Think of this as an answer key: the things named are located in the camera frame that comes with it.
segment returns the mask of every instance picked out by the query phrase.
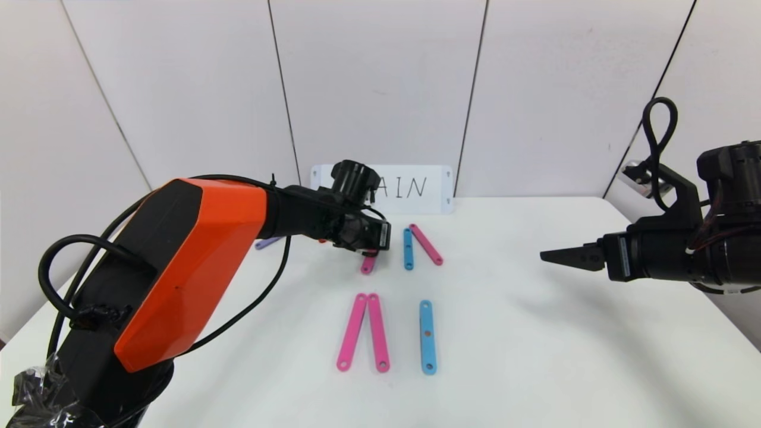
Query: pink plastic bar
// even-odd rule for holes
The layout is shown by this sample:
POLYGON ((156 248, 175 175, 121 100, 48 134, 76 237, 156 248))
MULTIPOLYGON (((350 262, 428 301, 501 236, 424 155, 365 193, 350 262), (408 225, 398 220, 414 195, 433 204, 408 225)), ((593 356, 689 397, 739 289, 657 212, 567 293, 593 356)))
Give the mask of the pink plastic bar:
POLYGON ((388 348, 386 347, 386 332, 383 329, 383 316, 381 316, 381 298, 377 294, 368 295, 368 310, 370 312, 370 330, 373 334, 373 351, 375 352, 375 368, 378 372, 385 373, 391 367, 388 360, 388 348))
POLYGON ((338 370, 345 372, 352 366, 354 358, 354 349, 357 347, 359 339, 359 329, 362 327, 362 318, 365 316, 365 307, 367 306, 368 297, 363 294, 357 294, 352 307, 352 314, 349 316, 349 325, 346 326, 346 334, 343 336, 341 350, 338 352, 338 361, 336 367, 338 370))
POLYGON ((444 264, 444 259, 441 257, 441 254, 436 251, 436 248, 433 248, 433 244, 431 244, 431 242, 425 237, 423 231, 420 230, 416 224, 409 225, 409 230, 412 231, 412 234, 415 235, 415 238, 418 240, 420 245, 423 246, 423 250, 425 250, 431 260, 433 260, 433 264, 436 266, 441 266, 444 264))
POLYGON ((375 259, 377 257, 365 257, 365 261, 362 262, 362 267, 359 269, 364 275, 370 275, 375 267, 375 259))

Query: black cable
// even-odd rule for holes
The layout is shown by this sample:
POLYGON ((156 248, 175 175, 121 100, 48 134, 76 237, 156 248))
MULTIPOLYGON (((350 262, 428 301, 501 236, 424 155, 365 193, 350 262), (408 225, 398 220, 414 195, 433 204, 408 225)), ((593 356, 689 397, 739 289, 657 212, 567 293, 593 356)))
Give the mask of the black cable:
POLYGON ((53 264, 53 259, 56 255, 65 247, 83 242, 86 244, 92 244, 98 248, 103 248, 111 254, 114 254, 122 259, 135 264, 137 266, 144 265, 145 262, 127 251, 125 248, 114 244, 107 239, 103 239, 100 236, 95 235, 70 235, 65 238, 59 239, 56 243, 50 246, 45 251, 42 258, 40 258, 40 265, 37 268, 37 279, 40 281, 40 288, 43 290, 43 294, 47 297, 48 301, 53 304, 53 307, 63 316, 74 319, 78 313, 76 309, 72 308, 56 291, 55 287, 50 281, 50 266, 53 264))
POLYGON ((724 201, 724 188, 720 180, 716 180, 715 189, 716 191, 714 194, 713 203, 711 203, 711 208, 708 209, 708 213, 705 214, 705 217, 703 218, 703 223, 700 225, 698 230, 695 231, 685 248, 685 252, 687 254, 694 254, 695 251, 699 249, 699 244, 702 242, 701 240, 711 230, 711 227, 713 226, 713 223, 718 216, 717 213, 721 208, 722 202, 724 201))
POLYGON ((724 294, 724 290, 717 290, 713 289, 711 287, 706 287, 702 285, 701 283, 689 283, 691 286, 695 287, 696 289, 708 293, 708 294, 724 294))
POLYGON ((285 269, 285 264, 288 262, 288 252, 291 250, 291 237, 288 236, 285 238, 285 249, 283 250, 283 258, 280 262, 280 268, 278 268, 278 272, 275 274, 275 276, 272 278, 272 281, 269 282, 269 285, 267 288, 262 291, 262 294, 259 295, 259 297, 256 298, 250 305, 248 305, 246 308, 243 309, 243 311, 238 312, 237 315, 230 318, 230 321, 224 323, 220 328, 214 330, 214 332, 210 333, 208 336, 204 337, 203 339, 199 340, 198 342, 195 342, 187 351, 181 353, 178 356, 183 356, 187 353, 191 353, 194 350, 199 349, 200 347, 206 345, 207 343, 211 342, 212 340, 216 339, 220 334, 227 331, 230 327, 235 325, 238 321, 240 321, 243 317, 245 317, 249 312, 251 312, 256 306, 261 303, 265 297, 269 294, 269 292, 272 291, 272 287, 275 286, 275 284, 280 279, 280 276, 283 273, 283 270, 285 269))
POLYGON ((245 183, 245 184, 251 184, 256 187, 262 187, 263 189, 270 189, 274 191, 280 191, 281 189, 278 189, 277 187, 264 183, 262 181, 254 180, 253 178, 248 177, 241 177, 240 175, 232 175, 232 174, 204 174, 204 175, 196 175, 195 177, 191 177, 197 180, 229 180, 229 181, 237 181, 238 183, 245 183))
POLYGON ((366 209, 367 211, 372 212, 373 214, 378 216, 381 220, 386 221, 386 216, 381 214, 380 211, 378 211, 377 209, 373 208, 372 206, 365 205, 365 206, 362 207, 362 209, 366 209))
POLYGON ((157 384, 155 388, 153 388, 146 396, 143 398, 139 403, 137 403, 132 410, 130 410, 127 413, 124 413, 122 416, 117 417, 115 420, 111 421, 107 426, 110 428, 119 428, 119 426, 123 425, 124 423, 128 422, 133 417, 137 416, 138 413, 145 410, 146 407, 148 407, 152 402, 158 398, 159 395, 161 395, 162 392, 164 392, 165 389, 167 389, 167 386, 169 386, 169 382, 172 380, 172 376, 174 375, 174 363, 171 363, 169 365, 169 369, 164 374, 164 377, 161 378, 161 383, 157 384))
POLYGON ((731 228, 724 230, 722 232, 717 233, 716 235, 709 236, 706 238, 704 242, 700 242, 700 245, 695 246, 694 251, 700 251, 703 248, 706 248, 710 245, 713 245, 719 241, 725 240, 727 238, 731 238, 733 236, 737 236, 740 234, 745 234, 748 231, 757 230, 758 228, 755 225, 748 225, 743 226, 739 228, 731 228))
MULTIPOLYGON (((103 233, 100 234, 100 237, 105 240, 108 240, 109 238, 111 238, 111 235, 113 235, 113 233, 116 232, 119 226, 121 226, 125 220, 127 220, 135 211, 137 211, 137 208, 140 207, 140 205, 143 203, 143 201, 145 201, 148 195, 145 195, 144 197, 140 198, 137 202, 133 203, 128 209, 126 209, 124 212, 119 214, 119 216, 116 217, 111 222, 111 224, 108 225, 108 227, 106 227, 106 230, 104 230, 103 233)), ((72 299, 74 298, 74 295, 77 292, 77 289, 79 288, 82 280, 84 279, 84 275, 87 274, 87 271, 88 269, 90 269, 90 265, 95 260, 95 257, 97 256, 97 253, 99 250, 100 250, 99 247, 92 247, 88 255, 84 258, 84 261, 82 261, 82 264, 79 266, 79 270, 77 270, 77 273, 74 275, 72 284, 68 287, 68 290, 66 291, 66 294, 63 297, 63 301, 66 303, 66 305, 69 305, 72 302, 72 299)), ((61 329, 63 329, 64 318, 65 317, 60 312, 56 315, 56 321, 53 323, 53 331, 50 333, 50 341, 48 342, 48 352, 47 352, 48 358, 53 356, 53 354, 56 353, 56 351, 58 350, 58 341, 61 336, 61 329)))
POLYGON ((666 203, 664 203, 663 198, 661 198, 661 192, 658 189, 658 180, 660 179, 659 176, 661 168, 661 153, 666 148, 666 144, 668 144, 669 140, 671 140, 671 136, 673 136, 673 132, 677 128, 678 119, 679 112, 677 111, 676 104, 674 104, 672 100, 666 97, 653 98, 649 103, 647 103, 647 105, 645 105, 645 109, 642 111, 642 130, 645 131, 645 138, 648 140, 648 145, 650 146, 650 158, 645 162, 648 162, 648 166, 651 170, 651 188, 653 191, 653 198, 655 199, 655 203, 658 204, 658 206, 663 211, 668 210, 669 207, 666 205, 666 203), (660 142, 655 138, 655 133, 653 132, 653 124, 650 118, 650 114, 656 104, 663 104, 669 110, 668 127, 666 128, 666 132, 664 133, 664 136, 661 138, 660 142))

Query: robotic arm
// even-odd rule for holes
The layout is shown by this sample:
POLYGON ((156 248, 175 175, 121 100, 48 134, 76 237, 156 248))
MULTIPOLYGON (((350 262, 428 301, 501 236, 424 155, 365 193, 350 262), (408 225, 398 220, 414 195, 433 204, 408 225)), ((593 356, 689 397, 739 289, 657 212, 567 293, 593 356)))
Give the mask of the robotic arm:
POLYGON ((582 247, 544 251, 541 258, 585 270, 607 266, 612 281, 638 278, 686 281, 703 292, 747 293, 761 289, 761 141, 743 142, 709 150, 698 158, 698 175, 708 185, 709 201, 701 204, 695 184, 658 164, 660 150, 676 126, 676 107, 656 98, 643 114, 643 127, 651 157, 624 174, 638 184, 651 186, 660 199, 664 184, 673 187, 677 201, 661 216, 643 217, 626 228, 582 247), (666 104, 672 123, 663 142, 656 145, 649 113, 666 104), (701 205, 710 205, 703 218, 701 205), (740 288, 727 289, 735 285, 740 288))
POLYGON ((372 210, 365 200, 374 201, 377 173, 343 161, 331 175, 333 187, 319 190, 227 175, 173 180, 120 216, 134 211, 113 243, 105 238, 119 219, 105 238, 73 235, 56 242, 40 261, 40 285, 59 311, 46 373, 17 376, 14 404, 21 407, 8 426, 137 426, 171 380, 173 359, 223 331, 195 342, 256 238, 288 236, 283 263, 232 324, 274 286, 291 235, 364 255, 388 250, 390 224, 378 212, 380 218, 362 212, 372 210), (62 299, 48 271, 58 251, 75 242, 107 252, 74 297, 97 249, 91 252, 62 299), (72 329, 56 349, 63 318, 72 329))

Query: black letter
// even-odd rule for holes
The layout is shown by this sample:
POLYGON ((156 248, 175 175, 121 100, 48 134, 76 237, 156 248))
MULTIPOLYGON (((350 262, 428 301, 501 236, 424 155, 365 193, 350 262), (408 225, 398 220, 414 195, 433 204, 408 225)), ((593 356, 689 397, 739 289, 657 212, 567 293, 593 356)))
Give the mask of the black letter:
POLYGON ((386 197, 388 197, 388 191, 386 190, 386 179, 381 177, 380 178, 380 186, 378 186, 378 189, 383 189, 383 193, 386 194, 386 197))
POLYGON ((412 179, 412 183, 409 184, 409 192, 407 192, 407 197, 409 198, 409 194, 412 193, 412 185, 415 186, 415 189, 418 191, 418 196, 423 196, 423 189, 425 189, 425 181, 428 179, 428 177, 423 178, 423 187, 418 188, 418 183, 415 181, 415 178, 412 179))

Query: plastic strip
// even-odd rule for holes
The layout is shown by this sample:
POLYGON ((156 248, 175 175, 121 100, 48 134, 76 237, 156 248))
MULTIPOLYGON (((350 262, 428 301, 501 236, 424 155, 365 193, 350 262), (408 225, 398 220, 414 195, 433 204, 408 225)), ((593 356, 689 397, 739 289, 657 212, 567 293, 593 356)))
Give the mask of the plastic strip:
POLYGON ((436 373, 436 340, 433 332, 433 304, 420 302, 420 363, 426 375, 436 373))
POLYGON ((277 238, 267 238, 263 239, 253 245, 254 248, 257 250, 261 250, 262 248, 266 247, 267 245, 274 244, 275 242, 281 240, 283 237, 278 236, 277 238))
POLYGON ((412 257, 412 231, 408 228, 404 229, 404 268, 415 268, 415 259, 412 257))
POLYGON ((375 352, 375 367, 378 372, 385 373, 391 367, 386 347, 386 332, 381 316, 381 298, 377 294, 368 295, 368 310, 370 312, 370 330, 373 333, 373 351, 375 352))
POLYGON ((363 275, 370 275, 373 268, 375 268, 375 259, 377 259, 377 256, 365 257, 365 261, 362 262, 362 267, 359 268, 359 271, 362 272, 363 275))
POLYGON ((425 237, 423 231, 420 230, 417 225, 409 225, 409 230, 412 231, 412 234, 415 235, 415 238, 417 238, 420 245, 423 246, 423 249, 426 253, 428 253, 428 256, 431 258, 431 260, 433 260, 433 263, 436 266, 441 266, 444 264, 444 259, 441 257, 441 254, 436 251, 436 248, 433 247, 433 244, 431 244, 431 242, 425 237))
POLYGON ((336 367, 342 372, 349 370, 352 366, 354 349, 357 347, 357 339, 359 339, 359 330, 362 327, 362 318, 365 316, 367 301, 368 297, 363 293, 357 294, 354 299, 352 314, 349 316, 349 324, 346 325, 346 333, 343 336, 341 350, 338 352, 338 361, 336 361, 336 367))
POLYGON ((53 355, 44 367, 16 375, 11 403, 17 407, 6 428, 106 428, 94 411, 67 392, 72 386, 59 367, 58 356, 53 355))

